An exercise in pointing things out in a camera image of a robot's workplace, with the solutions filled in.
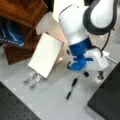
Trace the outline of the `white and blue gripper body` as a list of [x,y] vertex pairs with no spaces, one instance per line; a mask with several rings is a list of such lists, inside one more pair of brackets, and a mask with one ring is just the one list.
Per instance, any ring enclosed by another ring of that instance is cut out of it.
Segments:
[[108,67],[108,61],[102,50],[93,45],[89,38],[70,45],[67,54],[71,57],[67,69],[82,72],[85,77],[89,76],[89,70],[102,74],[103,70]]

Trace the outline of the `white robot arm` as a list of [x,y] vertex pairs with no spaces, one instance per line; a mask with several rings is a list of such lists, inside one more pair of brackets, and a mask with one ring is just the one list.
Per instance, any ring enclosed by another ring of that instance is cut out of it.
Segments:
[[102,76],[108,61],[102,49],[91,43],[89,33],[110,34],[116,23],[117,3],[118,0],[93,0],[88,4],[85,0],[54,0],[53,17],[68,40],[70,71],[88,77],[88,71],[95,70]]

